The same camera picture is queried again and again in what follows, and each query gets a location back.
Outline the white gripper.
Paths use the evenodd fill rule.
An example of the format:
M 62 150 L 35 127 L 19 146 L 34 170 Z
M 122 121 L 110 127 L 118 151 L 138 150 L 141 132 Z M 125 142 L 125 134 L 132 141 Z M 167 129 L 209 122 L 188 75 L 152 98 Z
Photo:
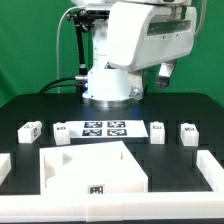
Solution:
M 176 67 L 174 59 L 192 50 L 196 18 L 194 7 L 116 2 L 108 21 L 108 61 L 112 67 L 129 72 L 162 63 L 156 85 L 166 89 Z M 129 81 L 131 97 L 141 100 L 143 72 L 130 73 Z

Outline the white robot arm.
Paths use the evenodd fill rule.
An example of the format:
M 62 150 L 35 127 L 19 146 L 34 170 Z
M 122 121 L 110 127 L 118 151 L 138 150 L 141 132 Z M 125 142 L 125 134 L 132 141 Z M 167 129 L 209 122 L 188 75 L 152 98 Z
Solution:
M 93 66 L 83 101 L 122 107 L 143 98 L 142 77 L 160 67 L 157 85 L 166 88 L 176 61 L 193 47 L 197 12 L 192 0 L 71 0 L 74 21 L 93 38 Z

